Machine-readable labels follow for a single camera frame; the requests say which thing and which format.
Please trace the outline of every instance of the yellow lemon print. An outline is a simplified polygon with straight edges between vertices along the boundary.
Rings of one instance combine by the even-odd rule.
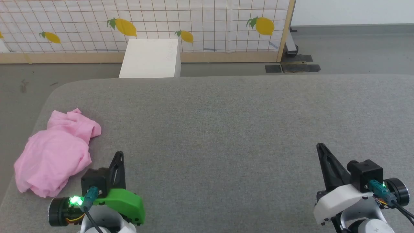
[[[178,37],[181,36],[183,41],[188,42],[188,43],[192,43],[194,40],[193,35],[188,31],[177,31],[174,33],[174,35],[177,35]]]
[[[53,33],[50,32],[41,32],[39,36],[48,39],[50,42],[60,44],[60,38]]]
[[[126,36],[137,36],[137,29],[135,26],[125,19],[110,19],[106,21],[106,26],[108,27],[108,24],[115,29],[118,29],[118,31]]]
[[[250,26],[253,28],[256,25],[256,31],[262,35],[273,35],[274,24],[270,19],[264,17],[256,17],[249,19],[246,26],[250,23]]]

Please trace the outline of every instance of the lemon pattern curtain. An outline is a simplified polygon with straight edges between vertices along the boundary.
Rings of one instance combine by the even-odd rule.
[[[181,52],[278,51],[289,0],[3,0],[12,53],[124,52],[128,40],[180,40]]]

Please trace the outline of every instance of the white pedestal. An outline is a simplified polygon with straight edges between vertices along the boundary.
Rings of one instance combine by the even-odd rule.
[[[130,39],[119,78],[171,78],[180,73],[178,39]]]

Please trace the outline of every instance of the pink cloth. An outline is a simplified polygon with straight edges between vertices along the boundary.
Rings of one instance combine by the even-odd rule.
[[[70,176],[92,162],[89,140],[101,131],[101,126],[79,109],[67,114],[53,111],[47,129],[29,138],[14,164],[19,191],[31,189],[41,197],[55,197]]]

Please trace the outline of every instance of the gray table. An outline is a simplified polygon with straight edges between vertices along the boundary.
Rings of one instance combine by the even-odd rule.
[[[324,187],[316,143],[344,165],[372,159],[414,190],[413,103],[414,77],[398,75],[88,80],[54,91],[33,132],[53,110],[78,107],[100,123],[91,167],[124,151],[127,188],[147,212],[141,233],[333,233],[312,214]],[[60,196],[79,194],[81,175]],[[50,227],[49,203],[12,180],[1,231],[79,230]],[[384,214],[396,232],[414,229]]]

